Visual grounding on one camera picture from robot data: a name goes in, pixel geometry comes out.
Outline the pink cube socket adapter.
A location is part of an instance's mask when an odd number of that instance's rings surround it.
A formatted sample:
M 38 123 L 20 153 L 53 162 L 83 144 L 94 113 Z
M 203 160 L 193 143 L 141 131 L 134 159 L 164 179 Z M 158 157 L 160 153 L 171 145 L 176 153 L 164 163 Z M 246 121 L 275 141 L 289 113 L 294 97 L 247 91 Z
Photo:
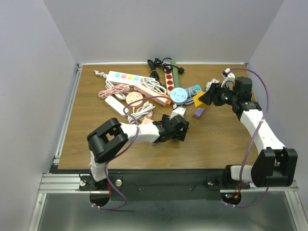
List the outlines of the pink cube socket adapter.
M 150 123 L 152 123 L 152 122 L 153 122 L 153 121 L 152 121 L 150 118 L 147 118 L 147 117 L 146 117 L 146 118 L 143 119 L 143 121 L 142 121 L 141 124 L 142 124 L 142 125 L 146 125 L 146 124 L 150 124 Z

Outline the white cube socket adapter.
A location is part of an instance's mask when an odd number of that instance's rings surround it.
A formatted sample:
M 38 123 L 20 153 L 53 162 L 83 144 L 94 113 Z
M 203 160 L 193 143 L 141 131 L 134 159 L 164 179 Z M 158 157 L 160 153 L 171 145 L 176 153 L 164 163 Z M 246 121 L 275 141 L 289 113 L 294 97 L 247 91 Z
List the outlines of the white cube socket adapter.
M 185 117 L 185 113 L 186 113 L 186 108 L 184 107 L 177 107 L 176 109 L 174 109 L 170 115 L 170 118 L 173 118 L 175 116 L 180 115 L 181 117 Z

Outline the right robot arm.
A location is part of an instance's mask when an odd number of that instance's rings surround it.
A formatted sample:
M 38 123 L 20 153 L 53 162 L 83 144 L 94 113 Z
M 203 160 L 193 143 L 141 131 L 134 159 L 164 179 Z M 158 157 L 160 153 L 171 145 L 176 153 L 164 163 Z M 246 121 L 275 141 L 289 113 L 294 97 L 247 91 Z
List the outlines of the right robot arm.
M 289 187 L 292 185 L 297 163 L 295 149 L 287 148 L 273 133 L 265 120 L 265 113 L 252 101 L 252 80 L 247 77 L 216 79 L 207 82 L 199 101 L 206 105 L 230 105 L 239 121 L 246 127 L 259 152 L 255 163 L 228 165 L 221 176 L 222 184 L 232 188 L 239 181 L 257 187 Z

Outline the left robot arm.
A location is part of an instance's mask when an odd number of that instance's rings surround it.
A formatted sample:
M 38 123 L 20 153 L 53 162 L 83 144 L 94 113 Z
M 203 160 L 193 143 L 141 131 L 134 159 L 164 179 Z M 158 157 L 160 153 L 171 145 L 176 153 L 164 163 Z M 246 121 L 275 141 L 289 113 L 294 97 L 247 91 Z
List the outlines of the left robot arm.
M 125 124 L 111 118 L 87 136 L 90 150 L 91 185 L 101 190 L 107 185 L 108 163 L 113 160 L 126 143 L 158 143 L 168 140 L 184 141 L 189 122 L 181 115 L 147 124 Z

